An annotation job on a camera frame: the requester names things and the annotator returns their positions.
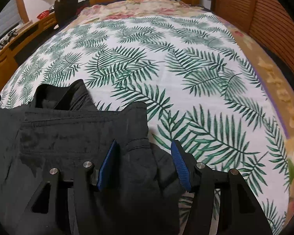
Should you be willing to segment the red basket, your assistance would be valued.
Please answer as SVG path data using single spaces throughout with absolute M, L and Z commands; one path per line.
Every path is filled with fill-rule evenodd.
M 38 20 L 41 20 L 41 19 L 46 18 L 49 14 L 50 14 L 50 11 L 46 10 L 46 11 L 41 12 L 36 18 Z

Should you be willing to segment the palm leaf bed sheet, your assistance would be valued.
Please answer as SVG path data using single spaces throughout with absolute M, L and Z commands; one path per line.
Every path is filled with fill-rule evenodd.
M 231 32 L 211 13 L 148 15 L 80 24 L 53 36 L 25 61 L 1 92 L 0 107 L 29 103 L 43 83 L 82 79 L 99 110 L 147 105 L 149 138 L 172 139 L 210 167 L 237 168 L 261 204 L 273 234 L 288 201 L 281 115 Z

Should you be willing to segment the louvred wooden wardrobe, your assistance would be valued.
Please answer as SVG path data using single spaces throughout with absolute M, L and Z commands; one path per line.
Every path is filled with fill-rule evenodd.
M 211 10 L 276 54 L 294 74 L 294 21 L 278 0 L 212 0 Z

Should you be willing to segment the grey window blind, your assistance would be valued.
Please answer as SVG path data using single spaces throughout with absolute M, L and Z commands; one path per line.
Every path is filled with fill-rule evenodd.
M 0 12 L 0 38 L 21 22 L 16 0 L 10 0 Z

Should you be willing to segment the black zip jacket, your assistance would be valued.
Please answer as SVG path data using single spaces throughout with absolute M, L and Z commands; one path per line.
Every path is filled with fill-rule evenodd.
M 184 190 L 171 155 L 152 144 L 148 132 L 146 103 L 99 111 L 82 80 L 68 87 L 40 85 L 28 104 L 0 108 L 0 234 L 16 234 L 51 168 L 71 180 L 80 164 L 101 160 L 113 141 L 120 157 L 116 179 L 108 179 L 98 201 L 100 234 L 179 234 Z M 79 234 L 73 197 L 70 188 L 70 234 Z

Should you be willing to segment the dark wooden chair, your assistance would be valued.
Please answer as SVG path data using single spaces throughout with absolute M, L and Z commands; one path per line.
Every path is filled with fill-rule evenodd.
M 56 0 L 54 2 L 54 14 L 60 28 L 76 16 L 77 6 L 78 0 Z

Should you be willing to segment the floral blanket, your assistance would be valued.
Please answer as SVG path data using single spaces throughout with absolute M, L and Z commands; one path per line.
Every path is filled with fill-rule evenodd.
M 136 0 L 116 2 L 109 5 L 95 5 L 86 8 L 74 22 L 74 27 L 104 20 L 116 20 L 144 17 L 148 15 L 192 17 L 206 12 L 200 7 L 191 7 L 180 1 L 168 0 Z M 294 215 L 294 91 L 279 63 L 268 55 L 251 37 L 239 31 L 220 17 L 217 19 L 231 32 L 234 39 L 243 47 L 247 57 L 257 55 L 257 70 L 265 80 L 265 85 L 273 95 L 273 102 L 281 115 L 281 127 L 284 131 L 284 145 L 288 164 L 288 201 L 285 227 Z

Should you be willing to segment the wooden desk cabinet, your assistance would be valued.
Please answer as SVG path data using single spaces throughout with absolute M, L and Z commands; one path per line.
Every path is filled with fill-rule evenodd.
M 52 35 L 56 26 L 54 13 L 20 32 L 0 51 L 0 92 L 15 71 Z

